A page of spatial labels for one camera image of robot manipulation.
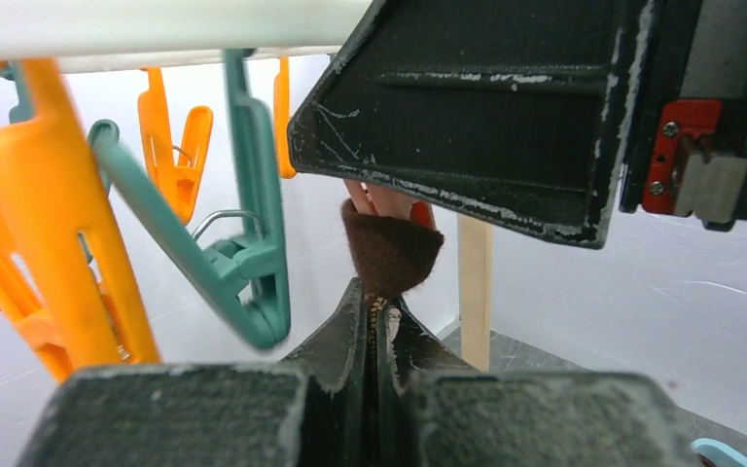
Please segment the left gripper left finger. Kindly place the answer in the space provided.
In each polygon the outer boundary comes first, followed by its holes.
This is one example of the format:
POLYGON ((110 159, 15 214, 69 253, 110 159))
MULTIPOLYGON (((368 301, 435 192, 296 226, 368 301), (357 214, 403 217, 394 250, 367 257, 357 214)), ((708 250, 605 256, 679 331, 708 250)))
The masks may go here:
POLYGON ((364 466, 365 320, 352 279, 278 362, 104 366, 53 394, 21 466, 364 466))

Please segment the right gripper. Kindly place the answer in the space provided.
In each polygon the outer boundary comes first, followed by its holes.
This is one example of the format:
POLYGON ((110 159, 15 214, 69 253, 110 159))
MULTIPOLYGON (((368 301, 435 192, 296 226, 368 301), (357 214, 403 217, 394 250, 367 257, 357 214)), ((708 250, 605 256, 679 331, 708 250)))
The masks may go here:
POLYGON ((659 1, 620 210, 747 222, 747 1, 659 1))

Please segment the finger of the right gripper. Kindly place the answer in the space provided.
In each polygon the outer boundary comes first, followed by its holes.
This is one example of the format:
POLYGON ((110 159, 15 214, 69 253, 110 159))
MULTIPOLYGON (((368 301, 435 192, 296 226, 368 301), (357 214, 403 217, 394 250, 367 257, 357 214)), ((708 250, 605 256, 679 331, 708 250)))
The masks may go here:
POLYGON ((291 163, 599 249, 654 26, 651 1, 374 1, 289 123, 291 163))

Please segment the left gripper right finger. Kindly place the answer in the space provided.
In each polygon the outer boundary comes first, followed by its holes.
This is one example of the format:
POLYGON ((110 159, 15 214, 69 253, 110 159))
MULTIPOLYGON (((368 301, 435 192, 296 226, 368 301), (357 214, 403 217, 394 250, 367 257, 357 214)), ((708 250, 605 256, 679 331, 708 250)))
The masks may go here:
POLYGON ((666 393, 634 373, 482 373, 376 302, 381 466, 695 466, 666 393))

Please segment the brown argyle sock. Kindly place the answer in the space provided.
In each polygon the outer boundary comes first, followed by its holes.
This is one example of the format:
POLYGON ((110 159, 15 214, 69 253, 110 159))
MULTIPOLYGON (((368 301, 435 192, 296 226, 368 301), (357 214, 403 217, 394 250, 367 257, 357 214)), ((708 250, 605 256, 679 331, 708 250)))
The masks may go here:
POLYGON ((362 214, 350 198, 340 215, 367 305, 394 300, 424 282, 445 243, 442 233, 412 221, 362 214))

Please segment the pink clothespin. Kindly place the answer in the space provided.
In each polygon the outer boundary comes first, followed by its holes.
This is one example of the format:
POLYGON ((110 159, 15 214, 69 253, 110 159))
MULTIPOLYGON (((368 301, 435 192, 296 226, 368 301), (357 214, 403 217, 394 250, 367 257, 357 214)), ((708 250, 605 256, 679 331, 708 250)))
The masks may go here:
POLYGON ((433 209, 424 201, 373 184, 347 179, 343 183, 356 211, 361 214, 412 221, 432 230, 437 228, 433 209))

